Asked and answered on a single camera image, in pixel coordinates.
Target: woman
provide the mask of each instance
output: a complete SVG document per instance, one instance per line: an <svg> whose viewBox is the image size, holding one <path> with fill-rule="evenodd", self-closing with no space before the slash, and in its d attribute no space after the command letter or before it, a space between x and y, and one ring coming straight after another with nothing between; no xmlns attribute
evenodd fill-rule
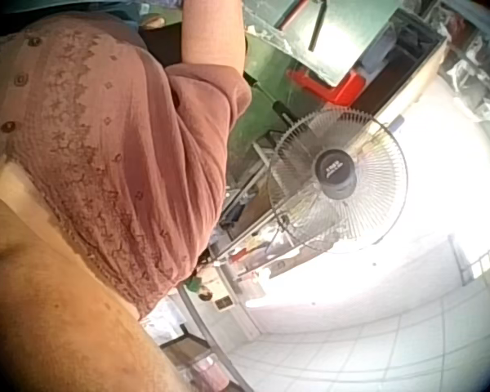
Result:
<svg viewBox="0 0 490 392"><path fill-rule="evenodd" d="M181 390L137 324L219 216L251 97L239 0L185 0L183 63L70 13L0 38L0 363L27 390Z"/></svg>

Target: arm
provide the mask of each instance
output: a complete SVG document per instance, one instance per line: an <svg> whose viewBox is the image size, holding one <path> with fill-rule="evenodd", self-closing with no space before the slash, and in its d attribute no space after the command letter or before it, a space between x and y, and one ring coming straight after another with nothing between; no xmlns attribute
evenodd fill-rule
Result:
<svg viewBox="0 0 490 392"><path fill-rule="evenodd" d="M227 65L243 73L241 0L185 0L181 54L187 64Z"/></svg>
<svg viewBox="0 0 490 392"><path fill-rule="evenodd" d="M1 200L0 368L27 391L187 390L138 322Z"/></svg>

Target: electric fan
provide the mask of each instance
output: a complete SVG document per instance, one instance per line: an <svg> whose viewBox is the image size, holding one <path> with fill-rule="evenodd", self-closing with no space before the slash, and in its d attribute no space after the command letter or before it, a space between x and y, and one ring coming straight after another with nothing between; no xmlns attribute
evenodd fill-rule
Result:
<svg viewBox="0 0 490 392"><path fill-rule="evenodd" d="M270 160L279 225L317 251L379 242L403 210L408 170L396 139L369 114L334 107L295 123Z"/></svg>

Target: fan motor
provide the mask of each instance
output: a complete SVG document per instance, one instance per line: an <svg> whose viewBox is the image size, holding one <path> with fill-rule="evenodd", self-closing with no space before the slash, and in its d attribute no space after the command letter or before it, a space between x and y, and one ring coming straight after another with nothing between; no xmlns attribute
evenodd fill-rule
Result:
<svg viewBox="0 0 490 392"><path fill-rule="evenodd" d="M354 160L341 149L322 152L314 164L323 193L333 200L348 198L358 183Z"/></svg>

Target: pink blouse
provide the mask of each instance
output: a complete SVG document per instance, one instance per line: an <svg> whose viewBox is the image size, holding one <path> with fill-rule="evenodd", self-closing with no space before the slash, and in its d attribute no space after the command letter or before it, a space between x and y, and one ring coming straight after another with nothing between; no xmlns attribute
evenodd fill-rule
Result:
<svg viewBox="0 0 490 392"><path fill-rule="evenodd" d="M164 69L104 14L0 38L0 156L141 315L187 278L221 212L229 130L251 93L231 68Z"/></svg>

